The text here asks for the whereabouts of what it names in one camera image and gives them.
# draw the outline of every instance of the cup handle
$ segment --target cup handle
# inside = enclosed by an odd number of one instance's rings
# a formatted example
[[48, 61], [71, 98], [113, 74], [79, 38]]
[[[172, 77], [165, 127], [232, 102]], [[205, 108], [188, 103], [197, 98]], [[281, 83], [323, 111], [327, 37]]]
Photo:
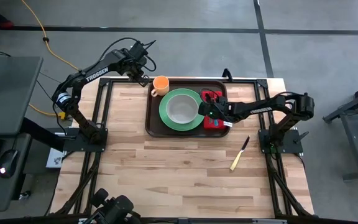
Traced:
[[152, 97], [156, 97], [158, 94], [155, 92], [155, 89], [153, 89], [152, 91], [151, 91], [151, 95], [152, 95]]

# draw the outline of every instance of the orange mug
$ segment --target orange mug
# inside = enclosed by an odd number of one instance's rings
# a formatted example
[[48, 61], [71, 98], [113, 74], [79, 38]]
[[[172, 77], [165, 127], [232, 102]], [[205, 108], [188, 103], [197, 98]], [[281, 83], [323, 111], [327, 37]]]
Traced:
[[165, 76], [155, 77], [153, 81], [154, 89], [151, 91], [152, 97], [163, 96], [169, 92], [169, 79]]

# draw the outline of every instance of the white bowl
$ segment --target white bowl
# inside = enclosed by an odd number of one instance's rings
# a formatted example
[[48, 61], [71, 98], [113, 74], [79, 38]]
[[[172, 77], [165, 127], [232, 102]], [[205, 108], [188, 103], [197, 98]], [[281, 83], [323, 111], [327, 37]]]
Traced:
[[168, 101], [167, 114], [173, 122], [187, 124], [197, 117], [198, 104], [191, 96], [179, 94]]

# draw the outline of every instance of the wooden table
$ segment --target wooden table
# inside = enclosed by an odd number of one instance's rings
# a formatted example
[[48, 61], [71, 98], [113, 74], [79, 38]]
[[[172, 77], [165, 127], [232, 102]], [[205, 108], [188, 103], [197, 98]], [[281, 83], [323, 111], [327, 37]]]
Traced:
[[[252, 85], [226, 86], [229, 101], [255, 101]], [[268, 79], [268, 88], [270, 96], [285, 91], [283, 79]], [[80, 110], [87, 118], [92, 115], [97, 89], [98, 81], [84, 87]], [[257, 139], [257, 115], [235, 124], [223, 138], [153, 138], [145, 131], [147, 88], [115, 83], [111, 98], [108, 146], [102, 154], [96, 190], [106, 189], [109, 197], [127, 196], [135, 205], [134, 211], [143, 217], [273, 217], [265, 157]], [[101, 118], [103, 106], [99, 111]], [[274, 112], [274, 116], [278, 122], [284, 114]], [[248, 135], [246, 151], [230, 172]], [[61, 208], [76, 189], [83, 157], [84, 153], [76, 152], [64, 160], [51, 212]], [[289, 189], [313, 213], [299, 158], [283, 154], [283, 164]], [[284, 211], [281, 190], [278, 195]]]

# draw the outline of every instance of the gray floor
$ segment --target gray floor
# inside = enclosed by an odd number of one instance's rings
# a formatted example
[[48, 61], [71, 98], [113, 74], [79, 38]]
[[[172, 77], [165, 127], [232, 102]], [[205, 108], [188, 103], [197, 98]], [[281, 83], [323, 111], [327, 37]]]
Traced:
[[[251, 0], [27, 2], [51, 26], [257, 28]], [[260, 0], [260, 6], [266, 29], [358, 30], [357, 0]], [[16, 24], [36, 25], [19, 0], [0, 0], [0, 12]], [[56, 53], [78, 67], [93, 63], [112, 41], [131, 36], [143, 42], [157, 39], [150, 56], [158, 69], [151, 75], [218, 77], [227, 67], [237, 77], [266, 77], [258, 34], [48, 32], [48, 36]], [[267, 43], [275, 77], [285, 79], [288, 91], [307, 91], [316, 102], [315, 117], [298, 125], [300, 131], [310, 132], [303, 147], [315, 213], [358, 221], [358, 181], [342, 181], [343, 174], [357, 170], [356, 163], [340, 121], [325, 124], [322, 120], [358, 90], [358, 35], [267, 35]], [[130, 45], [123, 42], [117, 48]], [[57, 80], [74, 72], [47, 52], [41, 32], [0, 30], [0, 50], [15, 56], [42, 56], [42, 72]], [[57, 85], [43, 76], [39, 81], [49, 93]], [[31, 102], [51, 111], [50, 100], [39, 86]], [[53, 118], [31, 109], [27, 117], [45, 127], [56, 126]], [[53, 178], [49, 174], [42, 179], [52, 183]], [[31, 198], [0, 218], [43, 215], [53, 186], [30, 184], [48, 196]], [[42, 208], [34, 207], [38, 203]]]

